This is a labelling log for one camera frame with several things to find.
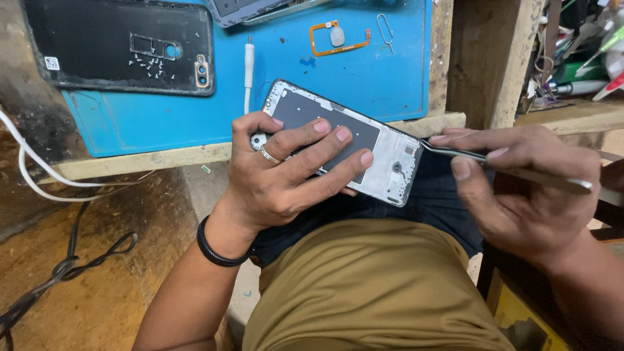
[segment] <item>olive t-shirt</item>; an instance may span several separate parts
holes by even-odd
[[[449,234],[399,219],[315,230],[262,270],[243,350],[513,350]]]

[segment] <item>orange flex cable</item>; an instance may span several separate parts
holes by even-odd
[[[366,41],[365,42],[360,42],[359,44],[353,44],[353,45],[349,45],[349,46],[338,47],[338,48],[332,49],[332,50],[316,52],[316,46],[314,46],[314,34],[312,32],[315,29],[331,28],[331,27],[338,27],[338,21],[331,21],[331,22],[327,22],[327,23],[315,24],[314,26],[310,27],[310,31],[309,31],[309,34],[310,34],[310,44],[312,45],[312,53],[314,54],[314,56],[324,56],[324,55],[329,55],[329,54],[335,54],[337,52],[353,50],[353,49],[357,49],[359,47],[367,46],[368,43],[371,42],[371,30],[367,29],[366,30]]]

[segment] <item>dark jeans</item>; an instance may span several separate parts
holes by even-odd
[[[494,173],[488,173],[488,178],[492,183]],[[404,207],[364,194],[338,194],[303,211],[289,224],[258,233],[252,244],[251,260],[265,267],[313,230],[339,220],[362,218],[398,218],[429,224],[453,236],[468,257],[483,250],[481,234],[457,196],[451,158],[425,150]]]

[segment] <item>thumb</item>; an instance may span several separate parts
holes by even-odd
[[[493,217],[499,217],[499,204],[483,168],[477,161],[470,157],[457,156],[451,161],[451,168],[457,182],[457,194],[477,223],[485,225]]]

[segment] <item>person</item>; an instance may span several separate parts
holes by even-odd
[[[543,127],[447,128],[429,142],[485,149],[495,168],[583,179],[593,191],[494,194],[476,161],[425,152],[397,208],[345,188],[374,162],[370,150],[311,178],[351,142],[346,127],[282,125],[264,112],[232,122],[229,186],[160,287],[134,350],[214,350],[246,255],[262,267],[262,295],[243,350],[513,350],[466,273],[482,239],[544,272],[572,327],[624,342],[624,263],[586,227],[600,192],[596,152]],[[317,143],[274,163],[250,147],[257,130],[275,134],[265,150],[276,160]]]

